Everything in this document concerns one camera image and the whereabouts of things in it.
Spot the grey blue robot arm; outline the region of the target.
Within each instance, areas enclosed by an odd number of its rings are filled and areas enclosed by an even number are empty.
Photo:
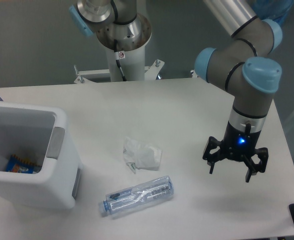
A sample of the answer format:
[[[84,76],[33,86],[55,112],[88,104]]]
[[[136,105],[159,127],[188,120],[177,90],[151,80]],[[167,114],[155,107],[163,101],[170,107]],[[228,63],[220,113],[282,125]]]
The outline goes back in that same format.
[[[259,19],[245,0],[205,4],[233,41],[222,51],[203,49],[194,72],[231,94],[234,102],[223,139],[210,137],[203,159],[211,168],[224,159],[243,162],[249,181],[267,167],[268,149],[256,144],[282,75],[281,66],[267,56],[279,46],[283,33],[277,22]],[[79,0],[69,13],[85,36],[96,35],[106,49],[113,82],[147,79],[145,56],[138,51],[144,51],[152,30],[135,0]]]

